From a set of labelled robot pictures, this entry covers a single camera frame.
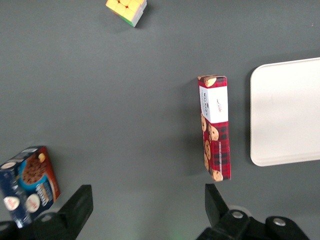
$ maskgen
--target cardboard box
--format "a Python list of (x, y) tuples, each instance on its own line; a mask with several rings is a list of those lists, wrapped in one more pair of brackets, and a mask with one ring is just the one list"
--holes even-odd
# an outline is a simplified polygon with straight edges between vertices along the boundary
[(0, 165), (3, 201), (19, 228), (48, 210), (60, 195), (45, 146), (32, 146)]
[(204, 165), (215, 182), (231, 178), (227, 78), (198, 76)]

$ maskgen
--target rubik's cube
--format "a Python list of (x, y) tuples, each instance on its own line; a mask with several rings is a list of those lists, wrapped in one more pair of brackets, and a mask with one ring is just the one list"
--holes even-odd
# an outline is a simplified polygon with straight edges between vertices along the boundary
[(107, 0), (105, 5), (128, 24), (135, 27), (144, 13), (147, 0)]

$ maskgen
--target cookie package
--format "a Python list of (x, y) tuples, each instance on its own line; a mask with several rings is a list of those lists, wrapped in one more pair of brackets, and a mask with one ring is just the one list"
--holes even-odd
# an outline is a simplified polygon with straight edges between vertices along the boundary
[(60, 195), (45, 146), (31, 146), (0, 165), (0, 189), (5, 207), (23, 228)]
[(231, 178), (227, 78), (198, 76), (204, 165), (215, 182)]

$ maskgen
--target white tray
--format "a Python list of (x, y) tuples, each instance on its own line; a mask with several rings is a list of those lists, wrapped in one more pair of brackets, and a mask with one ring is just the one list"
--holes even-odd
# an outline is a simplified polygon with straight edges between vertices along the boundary
[(250, 92), (254, 164), (320, 159), (320, 57), (262, 65)]

